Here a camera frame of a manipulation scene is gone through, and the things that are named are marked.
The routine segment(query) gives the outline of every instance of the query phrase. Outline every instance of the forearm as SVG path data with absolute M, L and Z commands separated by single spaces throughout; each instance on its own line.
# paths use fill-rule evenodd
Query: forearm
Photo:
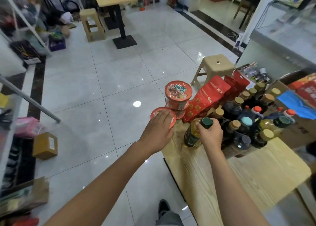
M 138 143 L 56 212 L 45 226 L 100 226 L 124 187 L 149 157 Z
M 266 226 L 269 223 L 243 189 L 221 151 L 205 149 L 210 161 L 224 226 Z

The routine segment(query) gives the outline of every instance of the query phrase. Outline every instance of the black table leg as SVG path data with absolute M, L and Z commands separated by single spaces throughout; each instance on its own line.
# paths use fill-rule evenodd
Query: black table leg
M 239 26 L 239 29 L 242 28 L 242 25 L 244 24 L 244 22 L 245 22 L 245 20 L 246 20 L 246 18 L 247 18 L 247 16 L 248 16 L 248 13 L 250 12 L 251 7 L 252 7 L 252 4 L 250 4 L 250 6 L 248 7 L 247 12 L 245 13 L 244 18 L 243 18 L 243 20 L 241 21 L 241 24 L 240 24 L 240 26 Z
M 116 12 L 116 20 L 118 23 L 119 31 L 121 33 L 121 37 L 113 39 L 113 42 L 116 45 L 116 48 L 122 49 L 125 47 L 137 45 L 137 42 L 134 40 L 134 38 L 131 35 L 126 36 L 126 34 L 125 34 L 120 6 L 114 5 L 114 8 L 115 8 L 115 12 Z
M 109 15 L 110 15 L 109 17 L 104 17 L 104 22 L 105 22 L 107 28 L 109 30 L 117 29 L 119 25 L 117 23 L 115 15 L 114 15 L 114 6 L 108 6 L 107 9 L 108 9 Z

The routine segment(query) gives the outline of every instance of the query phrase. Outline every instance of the person's right hand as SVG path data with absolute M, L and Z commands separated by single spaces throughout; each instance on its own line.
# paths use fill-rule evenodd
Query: person's right hand
M 200 123 L 196 126 L 200 132 L 200 139 L 205 149 L 210 151 L 220 151 L 223 139 L 223 130 L 217 119 L 213 119 L 213 125 L 209 129 L 205 129 Z

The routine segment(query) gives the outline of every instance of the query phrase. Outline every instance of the hand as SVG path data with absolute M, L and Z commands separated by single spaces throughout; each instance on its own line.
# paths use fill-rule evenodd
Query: hand
M 213 119 L 213 125 L 209 129 L 205 129 L 200 123 L 196 126 L 200 132 L 200 139 L 205 150 L 221 151 L 223 130 L 217 119 Z
M 173 114 L 170 110 L 161 110 L 146 126 L 138 143 L 148 150 L 149 156 L 161 151 L 171 140 L 173 128 L 169 129 Z

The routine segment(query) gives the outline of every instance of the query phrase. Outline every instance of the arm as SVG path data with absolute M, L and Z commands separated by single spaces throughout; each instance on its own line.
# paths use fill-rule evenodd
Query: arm
M 100 226 L 137 169 L 162 150 L 173 136 L 173 114 L 161 111 L 146 126 L 140 139 L 57 211 L 44 226 Z
M 224 226 L 268 226 L 270 225 L 243 189 L 221 151 L 223 131 L 218 120 L 205 129 L 198 124 L 201 141 L 210 161 L 216 195 Z

